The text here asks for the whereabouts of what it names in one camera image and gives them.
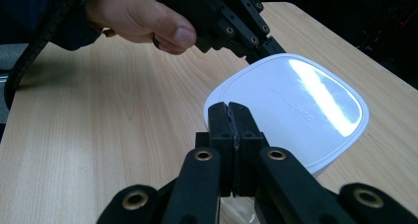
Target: white lid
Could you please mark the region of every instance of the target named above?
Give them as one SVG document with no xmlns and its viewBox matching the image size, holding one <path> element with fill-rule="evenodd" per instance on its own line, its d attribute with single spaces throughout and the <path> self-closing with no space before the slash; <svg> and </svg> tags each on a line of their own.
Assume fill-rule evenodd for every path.
<svg viewBox="0 0 418 224">
<path fill-rule="evenodd" d="M 270 146 L 292 152 L 317 175 L 349 148 L 369 121 L 364 100 L 337 76 L 300 55 L 261 59 L 222 83 L 204 106 L 249 108 Z"/>
</svg>

